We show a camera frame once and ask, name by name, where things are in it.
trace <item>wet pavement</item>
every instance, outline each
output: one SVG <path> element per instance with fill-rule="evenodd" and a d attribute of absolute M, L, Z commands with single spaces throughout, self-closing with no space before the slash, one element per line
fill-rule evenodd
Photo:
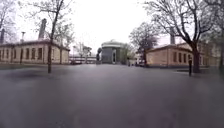
<path fill-rule="evenodd" d="M 0 128 L 223 128 L 224 80 L 80 65 L 0 70 Z"/>

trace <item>gray ground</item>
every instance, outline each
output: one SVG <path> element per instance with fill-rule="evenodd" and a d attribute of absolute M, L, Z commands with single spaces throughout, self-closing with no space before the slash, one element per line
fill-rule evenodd
<path fill-rule="evenodd" d="M 223 128 L 224 81 L 115 65 L 0 70 L 0 128 Z"/>

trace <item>sky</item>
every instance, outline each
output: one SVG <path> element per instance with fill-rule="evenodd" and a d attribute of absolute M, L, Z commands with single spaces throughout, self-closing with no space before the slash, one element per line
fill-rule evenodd
<path fill-rule="evenodd" d="M 142 2 L 144 0 L 75 0 L 74 13 L 71 15 L 75 42 L 91 47 L 92 53 L 96 53 L 103 42 L 112 39 L 129 43 L 131 31 L 150 19 Z M 38 33 L 34 31 L 36 27 L 30 19 L 17 17 L 16 20 L 20 21 L 17 22 L 18 32 L 26 32 L 25 40 L 37 39 Z M 162 36 L 158 42 L 168 44 L 169 37 Z"/>

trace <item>tree trunk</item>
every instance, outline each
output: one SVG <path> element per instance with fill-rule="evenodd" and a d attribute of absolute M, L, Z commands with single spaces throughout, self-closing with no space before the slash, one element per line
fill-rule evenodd
<path fill-rule="evenodd" d="M 193 46 L 193 59 L 194 59 L 194 66 L 193 66 L 193 72 L 199 73 L 200 72 L 200 53 L 197 50 L 197 45 Z"/>
<path fill-rule="evenodd" d="M 51 46 L 53 44 L 55 26 L 56 26 L 56 23 L 57 23 L 57 20 L 58 20 L 58 15 L 59 15 L 59 12 L 61 10 L 61 6 L 62 6 L 63 2 L 64 2 L 64 0 L 62 0 L 60 2 L 59 7 L 57 8 L 57 12 L 55 14 L 55 18 L 54 18 L 53 24 L 52 24 L 50 43 L 48 45 L 48 73 L 51 73 L 51 50 L 52 50 Z"/>

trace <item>bare tree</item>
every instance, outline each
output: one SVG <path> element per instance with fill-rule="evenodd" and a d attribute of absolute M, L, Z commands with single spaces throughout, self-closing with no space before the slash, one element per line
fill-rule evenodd
<path fill-rule="evenodd" d="M 15 16 L 15 1 L 14 0 L 1 0 L 0 1 L 0 31 L 5 30 L 5 34 L 9 36 L 7 41 L 15 39 L 15 29 L 14 29 L 14 16 Z"/>
<path fill-rule="evenodd" d="M 146 51 L 157 45 L 156 35 L 153 26 L 144 22 L 138 28 L 135 28 L 129 36 L 131 43 L 138 47 L 138 52 L 143 54 L 142 58 L 145 65 L 147 64 Z"/>
<path fill-rule="evenodd" d="M 193 71 L 200 72 L 197 44 L 201 34 L 212 28 L 214 11 L 203 0 L 156 0 L 146 4 L 154 24 L 169 34 L 169 28 L 173 27 L 175 36 L 189 44 L 194 55 Z"/>
<path fill-rule="evenodd" d="M 58 20 L 60 19 L 60 17 L 63 17 L 64 15 L 69 13 L 69 6 L 73 2 L 73 0 L 70 0 L 68 2 L 65 1 L 66 0 L 43 0 L 30 4 L 38 9 L 35 12 L 31 12 L 31 16 L 35 16 L 36 14 L 43 12 L 47 14 L 52 21 L 50 43 L 48 45 L 48 73 L 51 73 L 51 50 L 52 43 L 55 38 L 55 32 L 57 30 L 56 27 L 58 24 Z"/>
<path fill-rule="evenodd" d="M 224 57 L 224 1 L 223 0 L 205 0 L 205 2 L 213 9 L 216 9 L 215 27 L 212 31 L 210 38 L 220 46 L 220 63 L 219 69 L 223 69 Z"/>

